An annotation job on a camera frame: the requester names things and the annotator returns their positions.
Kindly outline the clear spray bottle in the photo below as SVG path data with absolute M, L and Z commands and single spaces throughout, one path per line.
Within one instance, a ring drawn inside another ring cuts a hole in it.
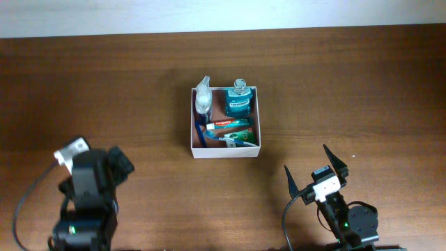
M 195 111 L 200 124 L 210 123 L 213 116 L 213 93 L 210 88 L 210 77 L 207 75 L 196 87 Z

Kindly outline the blue mouthwash bottle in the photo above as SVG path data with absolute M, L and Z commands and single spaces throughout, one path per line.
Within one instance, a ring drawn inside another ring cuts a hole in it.
M 226 115 L 229 117 L 245 117 L 251 112 L 252 89 L 244 79 L 236 79 L 233 87 L 226 90 Z

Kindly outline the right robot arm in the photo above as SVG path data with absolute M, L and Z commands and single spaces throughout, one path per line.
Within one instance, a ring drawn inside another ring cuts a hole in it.
M 325 229 L 336 238 L 335 243 L 326 246 L 327 250 L 402 250 L 398 245 L 376 246 L 379 240 L 377 208 L 363 201 L 345 202 L 340 190 L 347 184 L 348 165 L 327 146 L 323 148 L 330 164 L 312 172 L 313 182 L 301 190 L 284 166 L 291 196 L 282 213 L 282 230 L 288 248 L 292 250 L 293 246 L 286 229 L 286 214 L 301 199 L 306 205 L 317 205 L 316 215 L 323 216 L 328 224 Z

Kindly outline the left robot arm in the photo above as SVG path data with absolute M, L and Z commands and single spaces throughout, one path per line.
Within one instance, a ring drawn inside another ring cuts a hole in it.
M 65 198 L 49 249 L 110 250 L 118 224 L 116 187 L 133 171 L 134 165 L 117 146 L 74 155 L 71 177 L 59 184 Z

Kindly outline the green soap box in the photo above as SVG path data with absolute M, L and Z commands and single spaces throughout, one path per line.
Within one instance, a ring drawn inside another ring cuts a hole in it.
M 254 135 L 252 128 L 230 132 L 225 134 L 224 137 L 229 137 L 238 141 L 249 142 L 251 144 L 257 145 L 256 136 Z M 232 141 L 226 142 L 226 146 L 228 148 L 244 147 L 244 145 Z

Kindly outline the blue disposable razor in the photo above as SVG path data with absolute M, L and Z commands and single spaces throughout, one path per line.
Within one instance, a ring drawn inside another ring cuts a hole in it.
M 198 138 L 199 138 L 199 141 L 201 142 L 201 145 L 202 145 L 204 148 L 207 148 L 207 143 L 206 143 L 205 137 L 204 137 L 204 135 L 203 135 L 203 131 L 202 131 L 202 129 L 201 129 L 201 124 L 200 124 L 200 122 L 195 121 L 195 122 L 194 122 L 194 126 L 195 126 L 195 128 L 196 128 L 196 131 L 197 131 L 197 134 L 198 134 Z

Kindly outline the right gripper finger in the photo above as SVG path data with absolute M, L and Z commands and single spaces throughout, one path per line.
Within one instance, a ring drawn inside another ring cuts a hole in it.
M 288 188 L 289 188 L 289 194 L 291 196 L 291 199 L 294 199 L 296 197 L 300 196 L 300 191 L 286 165 L 284 165 L 284 170 L 286 172 L 287 182 L 288 182 Z
M 323 145 L 323 148 L 336 174 L 347 174 L 347 164 L 340 160 L 325 144 Z

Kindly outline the blue white toothbrush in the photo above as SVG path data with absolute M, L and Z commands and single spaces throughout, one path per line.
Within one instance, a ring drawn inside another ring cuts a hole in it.
M 240 141 L 237 139 L 233 139 L 233 138 L 229 138 L 229 137 L 218 137 L 213 131 L 211 130 L 205 130 L 203 132 L 204 137 L 207 137 L 209 139 L 215 139 L 215 140 L 219 140 L 219 141 L 225 141 L 225 142 L 233 142 L 235 144 L 240 144 L 243 146 L 248 146 L 248 147 L 257 147 L 256 144 L 250 143 L 250 142 L 244 142 L 244 141 Z

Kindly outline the green toothpaste tube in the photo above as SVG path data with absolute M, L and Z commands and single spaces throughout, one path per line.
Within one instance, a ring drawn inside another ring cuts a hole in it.
M 241 128 L 246 126 L 252 126 L 254 121 L 252 118 L 242 118 L 242 119 L 229 119 L 225 121 L 216 121 L 212 123 L 208 123 L 206 125 L 207 130 L 217 130 L 217 129 L 225 129 L 225 128 Z

